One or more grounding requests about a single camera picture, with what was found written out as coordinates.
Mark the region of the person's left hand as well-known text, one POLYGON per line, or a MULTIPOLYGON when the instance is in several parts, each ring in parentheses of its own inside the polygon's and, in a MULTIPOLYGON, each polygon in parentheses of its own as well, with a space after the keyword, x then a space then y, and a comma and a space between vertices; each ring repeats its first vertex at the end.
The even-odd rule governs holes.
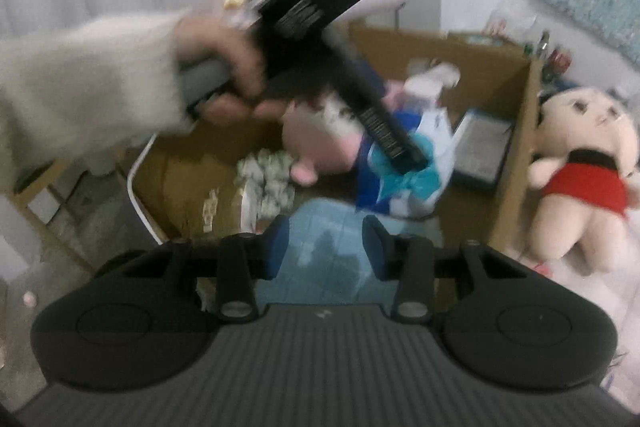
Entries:
POLYGON ((176 60, 186 107, 212 124, 277 120, 287 101, 265 100, 264 61, 252 39, 207 14, 175 27, 176 60))

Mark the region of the white fuzzy sleeve forearm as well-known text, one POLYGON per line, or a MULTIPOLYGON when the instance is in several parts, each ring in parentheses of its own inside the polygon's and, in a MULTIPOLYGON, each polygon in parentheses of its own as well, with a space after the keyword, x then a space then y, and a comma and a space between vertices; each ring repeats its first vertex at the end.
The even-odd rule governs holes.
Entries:
POLYGON ((175 39, 182 17, 103 17, 2 41, 2 188, 55 159, 188 129, 175 39))

